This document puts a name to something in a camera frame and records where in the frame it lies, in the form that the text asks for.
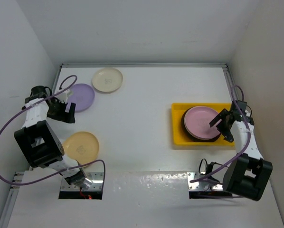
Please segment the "pink plastic plate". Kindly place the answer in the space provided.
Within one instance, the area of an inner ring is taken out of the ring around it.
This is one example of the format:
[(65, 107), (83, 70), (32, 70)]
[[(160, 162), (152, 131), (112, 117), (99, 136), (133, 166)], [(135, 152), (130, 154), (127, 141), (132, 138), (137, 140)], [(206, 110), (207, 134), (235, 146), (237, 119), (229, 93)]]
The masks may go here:
[(220, 136), (215, 127), (210, 127), (210, 122), (218, 115), (218, 112), (210, 107), (196, 106), (188, 109), (184, 114), (184, 127), (193, 137), (208, 141)]

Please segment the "orange plastic plate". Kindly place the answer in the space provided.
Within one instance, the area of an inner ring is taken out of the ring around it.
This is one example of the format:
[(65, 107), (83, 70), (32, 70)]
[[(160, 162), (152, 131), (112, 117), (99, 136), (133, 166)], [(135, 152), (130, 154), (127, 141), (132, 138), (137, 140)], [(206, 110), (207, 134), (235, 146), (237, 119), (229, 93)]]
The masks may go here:
[(63, 143), (65, 154), (79, 164), (86, 164), (97, 159), (100, 149), (98, 139), (90, 132), (76, 132)]

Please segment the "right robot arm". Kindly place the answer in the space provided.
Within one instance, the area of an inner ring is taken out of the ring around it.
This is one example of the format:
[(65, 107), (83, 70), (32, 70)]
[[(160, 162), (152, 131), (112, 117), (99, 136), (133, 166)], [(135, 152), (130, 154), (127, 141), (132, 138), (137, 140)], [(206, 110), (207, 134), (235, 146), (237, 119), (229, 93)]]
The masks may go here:
[(228, 165), (223, 190), (250, 200), (261, 199), (273, 171), (271, 162), (263, 159), (254, 135), (254, 120), (246, 112), (247, 103), (235, 100), (229, 110), (223, 109), (210, 127), (224, 136), (224, 140), (235, 143), (236, 158)]

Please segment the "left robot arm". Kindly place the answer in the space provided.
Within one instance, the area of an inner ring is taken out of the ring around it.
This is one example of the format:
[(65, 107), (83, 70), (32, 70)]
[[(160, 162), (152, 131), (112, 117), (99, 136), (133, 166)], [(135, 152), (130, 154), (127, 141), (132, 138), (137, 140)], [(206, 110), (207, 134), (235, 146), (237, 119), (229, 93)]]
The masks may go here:
[(68, 183), (81, 189), (88, 189), (92, 181), (87, 178), (80, 163), (69, 158), (47, 122), (48, 118), (68, 124), (75, 123), (74, 103), (68, 103), (71, 91), (58, 91), (57, 96), (45, 86), (31, 89), (25, 99), (25, 122), (14, 133), (15, 140), (32, 168), (51, 168), (57, 171)]

